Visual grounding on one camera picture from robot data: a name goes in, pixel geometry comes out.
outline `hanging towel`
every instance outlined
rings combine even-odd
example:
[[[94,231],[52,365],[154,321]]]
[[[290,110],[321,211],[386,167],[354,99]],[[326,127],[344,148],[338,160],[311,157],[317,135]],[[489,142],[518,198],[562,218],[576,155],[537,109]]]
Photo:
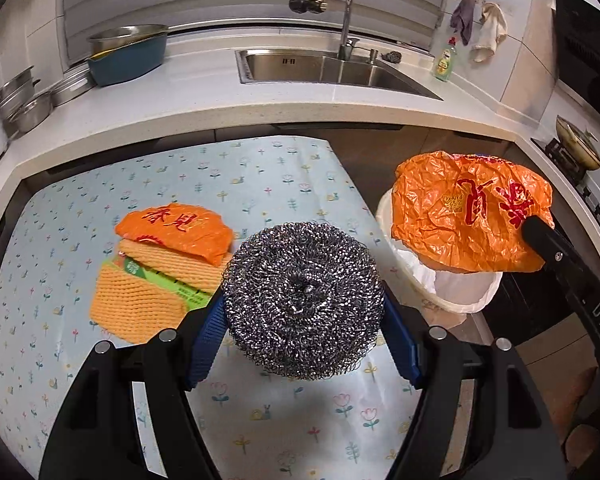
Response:
[[[473,46],[474,61],[482,62],[496,53],[498,44],[507,37],[507,22],[498,4],[482,6],[482,30]]]
[[[462,0],[451,15],[451,26],[456,32],[460,31],[462,44],[468,45],[471,31],[474,28],[475,0]]]

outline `steel wool scrubber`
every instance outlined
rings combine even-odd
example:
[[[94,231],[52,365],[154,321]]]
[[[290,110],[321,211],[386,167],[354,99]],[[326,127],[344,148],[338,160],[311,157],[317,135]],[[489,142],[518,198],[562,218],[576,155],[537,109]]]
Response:
[[[304,380],[343,374],[373,347],[384,288],[367,248],[329,224],[264,229],[222,281],[235,345],[267,372]]]

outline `floral tablecloth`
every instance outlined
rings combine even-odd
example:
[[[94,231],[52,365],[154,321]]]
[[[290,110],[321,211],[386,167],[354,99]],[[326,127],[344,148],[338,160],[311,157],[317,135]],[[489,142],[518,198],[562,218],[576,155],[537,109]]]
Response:
[[[89,318],[100,264],[129,211],[169,202],[222,215],[241,240],[281,222],[329,222],[371,250],[404,297],[378,225],[323,140],[264,137],[156,153],[88,171],[27,203],[0,269],[0,436],[37,477],[62,400],[101,339],[128,343]],[[395,370],[378,335],[357,370],[323,381],[266,373],[229,336],[206,381],[188,394],[225,479],[385,477],[418,392]],[[164,475],[142,384],[138,428],[150,469]]]

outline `white cloth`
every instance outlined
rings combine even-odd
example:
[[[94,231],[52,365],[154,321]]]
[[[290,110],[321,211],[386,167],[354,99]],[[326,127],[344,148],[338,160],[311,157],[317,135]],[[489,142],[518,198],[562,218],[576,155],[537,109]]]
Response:
[[[483,62],[496,53],[498,44],[507,37],[507,21],[498,4],[482,6],[482,29],[477,43],[472,47],[475,62]]]

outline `blue gripper pad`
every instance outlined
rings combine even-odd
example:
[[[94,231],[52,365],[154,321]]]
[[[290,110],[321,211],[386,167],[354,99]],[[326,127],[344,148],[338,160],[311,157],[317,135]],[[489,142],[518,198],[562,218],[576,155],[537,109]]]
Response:
[[[398,373],[415,388],[419,388],[423,377],[418,367],[418,347],[402,322],[399,308],[405,307],[394,305],[389,297],[384,295],[384,316],[380,322],[380,329]]]
[[[187,382],[191,388],[206,379],[227,330],[224,316],[224,294],[208,307],[205,322],[191,347],[191,363]]]

